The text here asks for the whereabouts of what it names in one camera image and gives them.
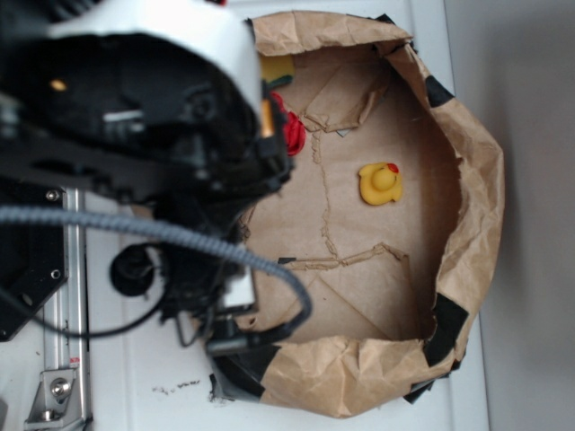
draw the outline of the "yellow object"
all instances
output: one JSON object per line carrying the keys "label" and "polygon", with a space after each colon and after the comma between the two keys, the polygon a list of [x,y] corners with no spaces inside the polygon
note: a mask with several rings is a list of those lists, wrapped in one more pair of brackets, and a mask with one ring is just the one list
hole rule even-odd
{"label": "yellow object", "polygon": [[261,137],[266,138],[274,136],[275,133],[271,102],[269,99],[264,99],[261,101]]}
{"label": "yellow object", "polygon": [[288,84],[296,74],[291,56],[265,57],[260,55],[261,77],[270,87]]}
{"label": "yellow object", "polygon": [[52,87],[55,92],[65,92],[68,88],[66,83],[61,79],[53,79],[50,81],[50,87]]}
{"label": "yellow object", "polygon": [[393,163],[367,164],[359,171],[359,177],[361,197],[369,205],[383,205],[402,198],[402,175]]}

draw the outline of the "wire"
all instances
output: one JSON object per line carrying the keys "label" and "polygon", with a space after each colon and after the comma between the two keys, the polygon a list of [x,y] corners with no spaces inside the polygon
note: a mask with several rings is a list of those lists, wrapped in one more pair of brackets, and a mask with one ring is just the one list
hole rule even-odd
{"label": "wire", "polygon": [[312,300],[305,287],[289,270],[271,260],[256,256],[248,250],[218,240],[202,233],[166,222],[146,220],[126,215],[105,215],[87,212],[72,212],[59,208],[46,207],[0,207],[0,224],[43,224],[51,226],[78,225],[116,233],[129,233],[148,238],[156,238],[180,247],[200,251],[227,259],[234,263],[266,272],[287,283],[298,301],[300,312],[290,321],[281,323],[263,332],[249,332],[237,336],[245,347],[256,347],[280,341],[293,333],[312,313]]}
{"label": "wire", "polygon": [[193,345],[198,339],[203,339],[211,330],[214,324],[214,310],[213,308],[208,308],[206,320],[199,326],[198,330],[194,332],[194,335],[189,341],[186,341],[183,335],[183,327],[181,326],[180,314],[176,315],[176,330],[178,332],[178,339],[182,347],[189,347]]}
{"label": "wire", "polygon": [[2,285],[0,285],[0,299],[2,299],[4,302],[12,306],[17,312],[26,316],[32,321],[35,321],[40,326],[43,326],[44,328],[52,332],[56,332],[57,334],[64,335],[71,339],[103,339],[107,337],[114,337],[116,335],[128,332],[129,330],[133,330],[134,328],[137,328],[138,326],[144,324],[160,310],[160,305],[162,304],[164,298],[165,296],[163,296],[154,305],[154,307],[150,309],[149,312],[147,312],[142,317],[136,319],[135,321],[132,321],[131,323],[125,326],[121,326],[113,330],[103,330],[99,332],[69,332],[68,330],[62,330],[50,323],[46,323],[44,320],[37,317],[33,312],[31,312],[28,308],[26,308],[20,301],[18,301],[16,298],[10,295],[10,293]]}

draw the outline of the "gray cable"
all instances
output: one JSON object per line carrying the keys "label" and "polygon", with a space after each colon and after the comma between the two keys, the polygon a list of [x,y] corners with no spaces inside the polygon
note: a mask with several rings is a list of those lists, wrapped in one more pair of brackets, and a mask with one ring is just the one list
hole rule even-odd
{"label": "gray cable", "polygon": [[312,312],[312,300],[301,282],[287,269],[275,262],[256,256],[248,250],[202,233],[166,222],[146,220],[126,215],[105,215],[72,212],[46,207],[0,207],[0,224],[43,224],[51,226],[78,225],[81,227],[128,233],[230,260],[266,272],[286,282],[302,305],[301,311],[289,322],[263,332],[244,334],[250,346],[269,344],[289,336]]}

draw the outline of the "black tape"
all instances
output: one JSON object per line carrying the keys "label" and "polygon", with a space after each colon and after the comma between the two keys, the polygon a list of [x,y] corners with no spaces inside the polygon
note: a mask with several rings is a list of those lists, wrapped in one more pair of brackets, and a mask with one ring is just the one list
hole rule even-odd
{"label": "black tape", "polygon": [[438,294],[434,311],[438,328],[423,349],[429,366],[439,364],[449,355],[456,346],[457,337],[469,317],[469,312],[442,294]]}
{"label": "black tape", "polygon": [[247,24],[252,32],[253,41],[255,42],[255,30],[253,29],[253,21],[250,18],[246,18],[243,22]]}
{"label": "black tape", "polygon": [[265,391],[261,379],[279,347],[265,346],[240,355],[211,358],[217,378],[217,396],[258,401]]}
{"label": "black tape", "polygon": [[430,382],[425,382],[425,384],[423,383],[414,384],[411,387],[411,393],[405,395],[403,399],[409,402],[410,404],[415,403],[415,401],[417,401],[420,398],[420,396],[423,395],[426,391],[431,391],[434,382],[435,381],[432,380]]}
{"label": "black tape", "polygon": [[461,362],[454,361],[453,366],[451,367],[451,371],[457,371],[459,368],[461,368]]}
{"label": "black tape", "polygon": [[286,265],[289,262],[295,262],[297,258],[279,258],[278,265]]}
{"label": "black tape", "polygon": [[377,18],[373,18],[375,21],[379,21],[379,22],[384,22],[386,24],[393,24],[395,25],[394,20],[392,20],[387,13],[384,13],[383,15],[379,15]]}
{"label": "black tape", "polygon": [[215,402],[216,400],[230,400],[235,401],[233,398],[227,398],[224,395],[224,391],[222,389],[222,385],[219,384],[219,381],[216,378],[215,374],[209,375],[209,382],[212,384],[212,390],[209,392],[208,401]]}
{"label": "black tape", "polygon": [[441,106],[454,98],[453,94],[441,85],[433,75],[428,76],[425,80],[425,88],[428,92],[429,106],[431,108]]}

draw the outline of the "brown paper bag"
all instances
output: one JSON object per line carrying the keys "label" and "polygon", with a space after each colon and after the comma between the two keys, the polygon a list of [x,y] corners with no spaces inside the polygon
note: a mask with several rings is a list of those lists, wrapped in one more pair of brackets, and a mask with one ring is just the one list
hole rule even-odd
{"label": "brown paper bag", "polygon": [[[253,28],[262,55],[294,55],[294,81],[278,91],[308,135],[291,182],[245,215],[246,243],[295,271],[314,315],[278,347],[217,362],[218,376],[263,402],[337,418],[415,398],[463,359],[489,288],[502,152],[392,23],[293,12]],[[400,167],[403,198],[372,207],[358,171],[378,162]],[[259,274],[256,286],[261,311],[238,319],[241,329],[297,313],[280,282]]]}

